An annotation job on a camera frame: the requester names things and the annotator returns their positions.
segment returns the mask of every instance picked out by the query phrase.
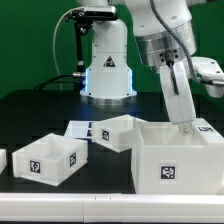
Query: white cardboard box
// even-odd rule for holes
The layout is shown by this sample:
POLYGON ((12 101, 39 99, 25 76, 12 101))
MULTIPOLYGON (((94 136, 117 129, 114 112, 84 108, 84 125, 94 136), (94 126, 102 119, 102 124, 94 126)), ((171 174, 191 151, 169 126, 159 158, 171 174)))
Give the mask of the white cardboard box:
POLYGON ((131 149, 133 119, 130 115, 124 115, 93 123, 92 142, 118 153, 131 149))
POLYGON ((7 159, 6 159, 6 150, 0 149, 0 174, 7 166, 7 159))
POLYGON ((223 187, 224 138, 204 119, 182 136, 169 122, 134 121, 131 170, 138 194, 215 195, 223 187))
POLYGON ((87 163, 87 142, 49 134, 13 153, 15 177, 58 186, 87 163))

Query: green wall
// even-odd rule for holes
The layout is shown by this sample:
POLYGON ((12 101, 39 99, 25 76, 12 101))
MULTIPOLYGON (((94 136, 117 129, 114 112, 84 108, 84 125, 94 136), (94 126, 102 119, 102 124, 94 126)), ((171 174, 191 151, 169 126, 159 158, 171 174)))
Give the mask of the green wall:
MULTIPOLYGON (((0 98, 13 90, 32 89, 56 76, 52 56, 52 36, 61 15, 76 7, 74 0, 0 0, 0 98)), ((198 45, 196 55, 211 57, 224 66, 224 1, 191 8, 198 45)), ((129 32, 128 65, 134 71, 137 91, 160 91, 158 75, 141 65, 132 35, 132 21, 124 6, 118 7, 120 18, 129 32)), ((84 38, 86 64, 91 62, 91 35, 84 38)), ((61 73, 75 71, 75 44, 72 23, 59 29, 57 56, 61 73)), ((207 96, 204 87, 191 84, 194 93, 207 96)), ((223 100, 213 102, 222 106, 223 100)))

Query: black tabletop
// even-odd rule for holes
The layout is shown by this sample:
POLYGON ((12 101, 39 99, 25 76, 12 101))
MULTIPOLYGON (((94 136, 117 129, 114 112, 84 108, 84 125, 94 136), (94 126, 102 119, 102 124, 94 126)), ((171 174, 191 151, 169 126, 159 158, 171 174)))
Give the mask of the black tabletop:
MULTIPOLYGON (((197 117, 224 136, 224 112, 202 96, 193 96, 197 117)), ((129 114, 147 121, 168 121, 160 93, 138 93, 135 103, 99 106, 71 91, 15 91, 0 100, 0 148, 8 166, 0 175, 0 193, 135 193, 131 150, 116 153, 88 143, 88 163, 58 187, 13 177, 12 152, 54 133, 64 135, 70 120, 100 121, 129 114)))

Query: white mount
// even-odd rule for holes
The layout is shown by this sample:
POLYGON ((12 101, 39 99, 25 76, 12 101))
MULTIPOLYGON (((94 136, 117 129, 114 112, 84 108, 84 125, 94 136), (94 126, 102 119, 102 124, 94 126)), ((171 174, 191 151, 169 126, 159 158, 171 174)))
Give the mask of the white mount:
POLYGON ((127 66, 127 27, 121 21, 94 23, 92 64, 86 70, 83 97, 116 104, 135 96, 132 70, 127 66))

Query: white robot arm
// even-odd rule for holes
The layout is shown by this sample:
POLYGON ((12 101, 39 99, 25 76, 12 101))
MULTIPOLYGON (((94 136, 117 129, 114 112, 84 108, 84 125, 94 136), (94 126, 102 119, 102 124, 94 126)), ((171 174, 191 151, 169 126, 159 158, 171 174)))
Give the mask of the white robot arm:
POLYGON ((212 59, 191 59, 196 46, 188 6, 205 2, 125 0, 141 61, 160 74, 170 121, 179 125, 183 134, 190 132, 191 122, 196 118, 188 78, 206 84, 214 97, 224 93, 224 75, 218 64, 212 59), (196 71, 202 70, 203 76, 199 78, 196 71))

